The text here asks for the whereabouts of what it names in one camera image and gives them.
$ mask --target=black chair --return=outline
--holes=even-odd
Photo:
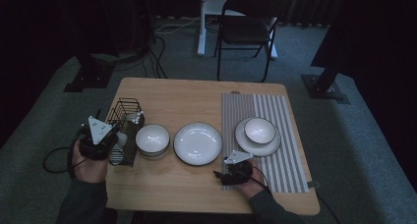
[[[230,49],[257,50],[255,57],[265,46],[268,50],[267,64],[265,66],[263,82],[268,74],[270,53],[275,38],[277,22],[285,12],[285,0],[226,0],[219,18],[220,25],[215,45],[214,57],[217,59],[217,80],[220,81],[221,51]],[[234,11],[243,16],[226,15]],[[229,45],[246,45],[247,47],[222,47],[222,42]]]

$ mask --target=black metal base plate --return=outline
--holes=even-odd
[[[315,84],[320,75],[301,75],[304,85],[309,92],[310,98],[318,99],[334,99],[338,104],[350,104],[346,94],[340,92],[336,83],[333,83],[327,92],[319,92],[315,88]]]
[[[84,88],[107,88],[115,65],[97,62],[98,71],[94,77],[86,79],[83,73],[83,67],[79,69],[73,82],[67,84],[64,92],[82,92]]]

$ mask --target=placemat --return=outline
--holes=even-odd
[[[229,156],[232,150],[244,151],[235,138],[240,121],[249,117],[265,118],[281,133],[281,147],[275,153],[254,157],[268,179],[270,190],[276,193],[309,191],[284,95],[224,93],[221,95],[221,116],[223,157]],[[227,172],[224,163],[222,172]],[[222,189],[235,188],[223,186]]]

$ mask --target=wire rack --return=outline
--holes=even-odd
[[[127,136],[126,144],[116,145],[110,155],[110,163],[113,165],[133,166],[135,162],[137,146],[136,134],[144,126],[145,116],[140,114],[136,120],[131,117],[142,112],[140,103],[135,98],[119,98],[116,106],[110,110],[107,124],[114,125],[120,122],[120,132]]]

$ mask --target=table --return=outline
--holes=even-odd
[[[221,171],[221,156],[205,166],[190,166],[177,158],[172,147],[176,133],[189,123],[204,122],[221,132],[221,94],[233,90],[287,96],[282,84],[124,79],[112,107],[119,98],[137,98],[145,111],[145,123],[165,127],[171,136],[171,145],[160,160],[146,160],[137,153],[132,167],[109,166],[107,206],[147,211],[251,213],[239,192],[223,191],[214,177],[213,170]],[[311,181],[288,97],[286,99],[306,178]],[[320,211],[313,189],[309,193],[274,193],[273,196],[286,210],[297,214],[314,215]]]
[[[201,21],[200,21],[200,36],[197,54],[204,56],[206,53],[206,15],[221,15],[225,0],[202,0],[201,1]],[[227,12],[228,15],[241,15],[237,12]],[[271,59],[276,59],[275,45],[272,45]]]

